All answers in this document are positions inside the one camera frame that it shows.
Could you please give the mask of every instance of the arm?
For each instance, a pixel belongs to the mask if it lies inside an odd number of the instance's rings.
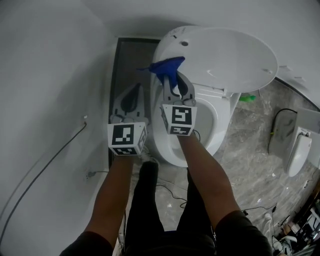
[[[134,159],[117,156],[94,203],[93,213],[85,231],[104,237],[114,248],[126,210]]]
[[[197,187],[215,229],[223,217],[240,210],[236,203],[229,179],[220,164],[198,141],[190,136],[178,136],[190,175]]]

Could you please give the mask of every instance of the wall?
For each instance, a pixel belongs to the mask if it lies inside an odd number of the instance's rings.
[[[106,66],[115,37],[77,0],[0,2],[0,231],[24,196],[0,248],[4,256],[59,255],[88,223],[108,166],[103,133]]]
[[[320,107],[320,4],[317,0],[83,0],[116,36],[162,37],[186,24],[252,34],[275,52],[278,77]],[[304,85],[293,77],[303,77]]]

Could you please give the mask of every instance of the blue cloth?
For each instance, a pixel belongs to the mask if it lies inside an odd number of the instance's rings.
[[[177,86],[177,70],[185,59],[182,56],[167,58],[156,63],[151,63],[149,67],[138,68],[138,70],[149,70],[151,73],[156,74],[162,84],[165,82],[165,76],[168,76],[170,86],[173,89]]]

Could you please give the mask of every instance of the person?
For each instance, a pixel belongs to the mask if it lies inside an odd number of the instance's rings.
[[[193,133],[178,136],[178,140],[187,162],[189,184],[177,229],[164,231],[155,202],[159,167],[154,158],[144,157],[147,161],[140,169],[128,216],[124,255],[271,256],[267,238],[240,210],[220,164]],[[89,224],[60,256],[112,255],[128,202],[133,162],[132,156],[115,157],[97,194]]]

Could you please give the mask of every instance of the black sleeve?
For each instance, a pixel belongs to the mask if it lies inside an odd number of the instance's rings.
[[[272,256],[267,238],[242,211],[225,216],[215,228],[217,255]]]
[[[86,231],[70,244],[60,256],[112,256],[114,249],[101,235]]]

